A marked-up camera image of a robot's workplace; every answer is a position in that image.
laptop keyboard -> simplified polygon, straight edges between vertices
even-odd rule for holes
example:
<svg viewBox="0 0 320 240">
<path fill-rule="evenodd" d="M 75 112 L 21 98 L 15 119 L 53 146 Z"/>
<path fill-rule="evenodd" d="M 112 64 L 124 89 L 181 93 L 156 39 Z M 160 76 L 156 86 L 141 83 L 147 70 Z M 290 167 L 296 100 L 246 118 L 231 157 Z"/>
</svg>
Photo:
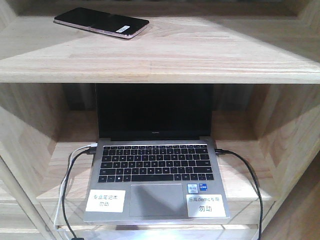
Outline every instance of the laptop keyboard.
<svg viewBox="0 0 320 240">
<path fill-rule="evenodd" d="M 99 183 L 214 180 L 207 145 L 104 146 Z"/>
</svg>

wooden cabinet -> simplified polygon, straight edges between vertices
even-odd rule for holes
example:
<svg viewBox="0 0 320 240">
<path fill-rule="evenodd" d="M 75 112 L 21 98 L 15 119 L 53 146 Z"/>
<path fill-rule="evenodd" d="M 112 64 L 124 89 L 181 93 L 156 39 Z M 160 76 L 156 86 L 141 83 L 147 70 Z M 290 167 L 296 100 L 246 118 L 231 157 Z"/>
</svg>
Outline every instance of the wooden cabinet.
<svg viewBox="0 0 320 240">
<path fill-rule="evenodd" d="M 39 234 L 64 238 L 53 219 L 68 155 L 98 138 L 95 112 L 69 111 L 63 83 L 254 83 L 246 111 L 212 113 L 211 135 L 254 167 L 265 227 L 320 149 L 319 29 L 301 9 L 291 11 L 294 2 L 0 1 L 0 156 L 10 171 L 2 180 L 21 187 L 16 203 Z M 150 24 L 123 40 L 53 23 L 75 7 Z M 92 156 L 77 160 L 66 196 L 79 236 L 250 240 L 257 231 L 257 195 L 232 156 L 218 159 L 232 215 L 222 220 L 86 224 L 91 163 Z M 66 229 L 62 218 L 58 224 Z"/>
</svg>

black cable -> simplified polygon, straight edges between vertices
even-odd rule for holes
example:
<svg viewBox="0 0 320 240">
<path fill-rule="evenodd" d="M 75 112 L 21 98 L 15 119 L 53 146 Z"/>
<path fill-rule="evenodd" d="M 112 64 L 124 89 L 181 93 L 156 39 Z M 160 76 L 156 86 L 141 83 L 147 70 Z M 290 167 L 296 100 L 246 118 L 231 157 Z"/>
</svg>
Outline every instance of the black cable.
<svg viewBox="0 0 320 240">
<path fill-rule="evenodd" d="M 67 216 L 66 216 L 66 209 L 65 209 L 65 197 L 66 197 L 66 190 L 67 190 L 67 185 L 68 185 L 68 179 L 69 179 L 69 176 L 70 176 L 70 172 L 71 172 L 71 169 L 76 161 L 76 159 L 82 155 L 82 154 L 87 154 L 89 153 L 89 149 L 87 150 L 84 150 L 80 153 L 78 153 L 78 155 L 76 155 L 73 159 L 71 159 L 71 164 L 70 164 L 70 167 L 69 169 L 67 170 L 66 172 L 66 176 L 65 176 L 65 182 L 64 182 L 64 187 L 63 187 L 63 194 L 62 194 L 62 212 L 63 212 L 63 218 L 64 218 L 64 221 L 68 227 L 68 229 L 70 230 L 70 232 L 72 233 L 72 235 L 74 236 L 74 238 L 77 239 L 77 236 L 75 234 L 75 232 L 71 229 L 71 226 L 68 222 L 68 219 L 67 219 Z"/>
<path fill-rule="evenodd" d="M 258 181 L 257 181 L 256 176 L 254 174 L 254 170 L 252 169 L 251 165 L 248 163 L 247 160 L 245 160 L 242 156 L 238 155 L 237 153 L 235 153 L 233 151 L 223 150 L 223 149 L 215 149 L 215 154 L 216 155 L 232 154 L 232 155 L 236 156 L 237 158 L 239 158 L 242 162 L 244 162 L 246 167 L 249 169 L 249 172 L 250 172 L 251 177 L 252 177 L 252 179 L 254 181 L 256 192 L 257 192 L 257 195 L 258 195 L 258 198 L 259 198 L 259 201 L 260 201 L 259 234 L 258 234 L 258 239 L 257 240 L 261 240 L 262 218 L 263 218 L 263 214 L 264 214 L 264 205 L 263 205 L 263 202 L 262 202 L 262 197 L 261 197 L 261 193 L 260 193 L 260 189 L 259 189 L 259 184 L 258 184 Z"/>
</svg>

touchpad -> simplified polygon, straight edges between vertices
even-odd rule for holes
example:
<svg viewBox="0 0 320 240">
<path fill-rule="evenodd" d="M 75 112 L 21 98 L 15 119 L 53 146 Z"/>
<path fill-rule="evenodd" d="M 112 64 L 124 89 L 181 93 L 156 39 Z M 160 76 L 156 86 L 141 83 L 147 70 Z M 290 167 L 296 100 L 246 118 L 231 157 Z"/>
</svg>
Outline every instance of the touchpad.
<svg viewBox="0 0 320 240">
<path fill-rule="evenodd" d="M 131 185 L 130 216 L 182 216 L 187 214 L 181 184 Z"/>
</svg>

white cable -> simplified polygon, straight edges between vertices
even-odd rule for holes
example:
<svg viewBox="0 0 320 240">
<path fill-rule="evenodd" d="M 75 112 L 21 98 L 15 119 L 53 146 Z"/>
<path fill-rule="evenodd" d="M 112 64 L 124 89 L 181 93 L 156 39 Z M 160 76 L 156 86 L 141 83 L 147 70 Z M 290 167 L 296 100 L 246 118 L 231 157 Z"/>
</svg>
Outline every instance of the white cable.
<svg viewBox="0 0 320 240">
<path fill-rule="evenodd" d="M 69 157 L 69 165 L 68 165 L 68 168 L 67 168 L 67 171 L 70 169 L 70 166 L 72 164 L 72 160 L 74 159 L 74 154 L 75 152 L 81 150 L 81 149 L 85 149 L 85 148 L 94 148 L 94 147 L 97 147 L 97 143 L 92 143 L 92 144 L 89 144 L 89 145 L 86 145 L 86 146 L 82 146 L 82 147 L 79 147 L 77 148 L 76 150 L 74 150 L 71 154 L 70 154 L 70 157 Z M 61 205 L 61 202 L 62 202 L 62 195 L 63 195 L 63 189 L 65 187 L 65 184 L 66 184 L 66 176 L 67 174 L 65 174 L 62 182 L 61 182 L 61 186 L 60 186 L 60 189 L 59 189 L 59 199 L 58 199 L 58 204 L 57 204 L 57 207 L 56 207 L 56 212 L 55 212 L 55 216 L 54 216 L 54 220 L 53 220 L 53 228 L 57 231 L 57 232 L 60 232 L 62 231 L 62 229 L 59 229 L 59 226 L 56 224 L 57 223 L 57 219 L 58 219 L 58 215 L 59 215 L 59 209 L 60 209 L 60 205 Z"/>
</svg>

